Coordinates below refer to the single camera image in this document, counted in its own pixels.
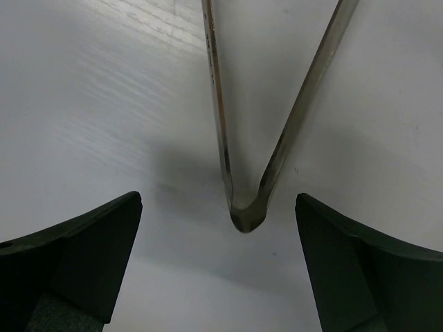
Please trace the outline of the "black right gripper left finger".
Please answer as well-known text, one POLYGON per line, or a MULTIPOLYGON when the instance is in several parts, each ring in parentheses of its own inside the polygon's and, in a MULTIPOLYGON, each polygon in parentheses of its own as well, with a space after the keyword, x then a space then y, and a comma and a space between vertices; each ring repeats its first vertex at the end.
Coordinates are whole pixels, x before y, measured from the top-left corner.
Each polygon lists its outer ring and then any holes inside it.
POLYGON ((138 192, 1 243, 2 331, 102 331, 142 214, 138 192))

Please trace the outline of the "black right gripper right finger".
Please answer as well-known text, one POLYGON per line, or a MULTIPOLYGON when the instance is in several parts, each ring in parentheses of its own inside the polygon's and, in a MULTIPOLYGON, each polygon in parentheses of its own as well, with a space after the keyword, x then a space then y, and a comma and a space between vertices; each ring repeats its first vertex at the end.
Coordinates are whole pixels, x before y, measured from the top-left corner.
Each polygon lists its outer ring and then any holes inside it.
POLYGON ((441 331, 442 253, 354 221, 308 194, 296 220, 323 331, 441 331))

